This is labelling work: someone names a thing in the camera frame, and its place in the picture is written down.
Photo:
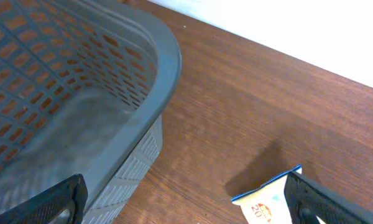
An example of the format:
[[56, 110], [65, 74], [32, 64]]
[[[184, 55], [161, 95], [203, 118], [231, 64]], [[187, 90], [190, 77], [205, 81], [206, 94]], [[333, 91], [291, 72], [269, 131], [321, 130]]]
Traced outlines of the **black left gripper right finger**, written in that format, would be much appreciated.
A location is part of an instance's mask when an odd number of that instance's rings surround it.
[[373, 224], [373, 212], [295, 171], [287, 176], [284, 196], [293, 224]]

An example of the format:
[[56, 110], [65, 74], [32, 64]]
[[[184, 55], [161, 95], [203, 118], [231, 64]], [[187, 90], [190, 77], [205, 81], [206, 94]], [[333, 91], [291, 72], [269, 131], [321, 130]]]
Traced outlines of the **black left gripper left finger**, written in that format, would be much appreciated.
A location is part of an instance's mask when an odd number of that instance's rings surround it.
[[0, 224], [80, 224], [87, 198], [85, 180], [75, 174], [0, 214]]

